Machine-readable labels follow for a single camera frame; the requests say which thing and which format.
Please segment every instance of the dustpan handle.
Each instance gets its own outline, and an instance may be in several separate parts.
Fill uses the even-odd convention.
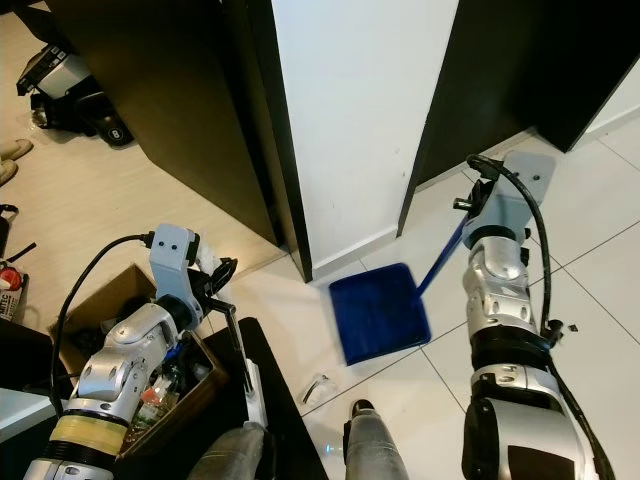
[[[422,283],[418,285],[418,289],[416,290],[416,297],[420,297],[424,293],[424,291],[431,284],[433,279],[436,278],[436,275],[438,275],[440,270],[442,270],[442,267],[444,267],[444,265],[447,263],[447,260],[449,260],[449,257],[451,256],[451,254],[455,251],[456,247],[460,243],[460,239],[462,238],[462,229],[467,223],[467,220],[468,218],[465,215],[462,221],[460,222],[460,224],[454,230],[453,235],[451,235],[451,238],[445,245],[442,252],[440,252],[440,255],[438,256],[435,263],[429,270],[429,273],[427,273],[426,277],[424,277],[424,280],[422,280]]]

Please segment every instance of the cardboard box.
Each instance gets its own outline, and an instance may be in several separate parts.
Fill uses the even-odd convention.
[[[64,324],[60,360],[67,372],[80,372],[89,358],[70,341],[69,336],[87,328],[97,328],[100,323],[115,318],[122,306],[133,297],[155,296],[155,285],[135,264],[104,284],[86,300],[75,307]],[[56,337],[56,325],[48,328],[52,339]],[[224,386],[228,376],[215,355],[195,335],[192,338],[211,362],[211,372],[180,399],[178,404],[162,417],[136,443],[120,452],[119,458],[134,454],[152,454],[158,451],[181,427],[195,418]]]

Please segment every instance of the floor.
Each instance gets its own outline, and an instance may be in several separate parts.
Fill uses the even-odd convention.
[[[637,478],[640,121],[566,155],[537,138],[515,148],[551,153],[558,160],[542,205],[554,259],[551,314],[578,327],[575,333],[566,330],[554,350],[558,369],[617,478]],[[283,258],[234,283],[240,315],[260,320],[296,399],[315,374],[325,374],[337,385],[314,407],[298,402],[331,479],[344,479],[342,425],[352,402],[362,397],[385,419],[410,478],[462,478],[464,410],[472,373],[461,286],[466,249],[456,251],[425,295],[433,340],[352,367],[344,363],[327,286],[394,262],[407,263],[414,277],[421,278],[461,219],[451,202],[468,194],[473,173],[458,173],[418,193],[400,239],[328,278],[305,285],[291,260]],[[534,239],[527,243],[532,249],[532,296],[539,309],[539,249]],[[218,316],[212,324],[216,330],[224,326]]]
[[[38,244],[17,263],[30,275],[27,308],[20,323],[44,332],[77,276],[104,245],[160,223],[199,232],[221,256],[240,259],[239,273],[285,255],[156,167],[137,144],[115,150],[98,137],[34,127],[29,99],[16,95],[15,83],[43,45],[13,13],[0,16],[0,141],[27,138],[35,145],[18,160],[17,175],[0,187],[2,203],[20,209],[12,222],[6,254],[31,242]],[[148,251],[141,245],[123,245],[96,267],[78,300],[131,262],[150,273]]]

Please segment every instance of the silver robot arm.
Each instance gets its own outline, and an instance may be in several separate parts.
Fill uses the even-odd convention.
[[[111,468],[151,373],[176,346],[179,333],[195,329],[211,310],[225,313],[246,377],[253,380],[245,384],[249,412],[252,420],[266,426],[259,371],[244,354],[235,307],[213,298],[233,274],[235,261],[223,265],[210,248],[203,248],[197,234],[173,225],[160,225],[150,248],[157,283],[154,303],[142,306],[107,334],[104,347],[86,363],[45,452],[31,462],[25,479],[112,479]],[[195,282],[188,269],[194,263],[207,270],[197,272]],[[228,294],[223,298],[228,301]]]
[[[551,157],[513,152],[505,163],[539,204],[554,169]],[[480,182],[454,208],[469,211],[463,277],[474,368],[465,419],[467,479],[595,479],[556,377],[552,345],[536,328],[525,263],[531,212],[506,178]]]

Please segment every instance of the blue dustpan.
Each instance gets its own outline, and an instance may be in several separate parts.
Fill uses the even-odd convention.
[[[347,365],[431,340],[420,296],[460,243],[465,222],[466,218],[418,287],[404,263],[343,278],[329,286]]]

